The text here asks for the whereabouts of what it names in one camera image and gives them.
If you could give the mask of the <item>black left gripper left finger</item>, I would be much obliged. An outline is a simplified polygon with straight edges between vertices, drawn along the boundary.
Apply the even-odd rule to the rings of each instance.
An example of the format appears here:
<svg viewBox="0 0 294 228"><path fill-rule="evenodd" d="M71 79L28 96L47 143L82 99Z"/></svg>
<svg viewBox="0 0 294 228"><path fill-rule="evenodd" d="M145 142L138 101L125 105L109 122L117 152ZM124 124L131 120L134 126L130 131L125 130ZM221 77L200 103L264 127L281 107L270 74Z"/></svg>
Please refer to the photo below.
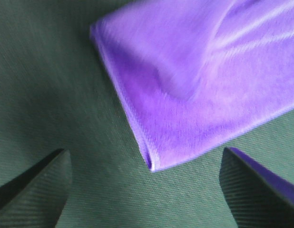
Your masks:
<svg viewBox="0 0 294 228"><path fill-rule="evenodd" d="M71 185L70 152L57 149L0 186L0 228L54 228Z"/></svg>

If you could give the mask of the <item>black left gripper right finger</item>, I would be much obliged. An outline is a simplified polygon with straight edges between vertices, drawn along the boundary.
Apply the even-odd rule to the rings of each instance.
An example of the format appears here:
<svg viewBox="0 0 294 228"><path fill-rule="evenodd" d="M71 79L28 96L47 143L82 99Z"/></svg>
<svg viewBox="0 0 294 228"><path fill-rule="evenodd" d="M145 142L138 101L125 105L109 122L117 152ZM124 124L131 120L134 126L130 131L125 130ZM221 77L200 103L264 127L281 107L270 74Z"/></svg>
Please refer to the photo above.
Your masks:
<svg viewBox="0 0 294 228"><path fill-rule="evenodd" d="M294 185L237 148L224 148L219 183L240 228L294 228Z"/></svg>

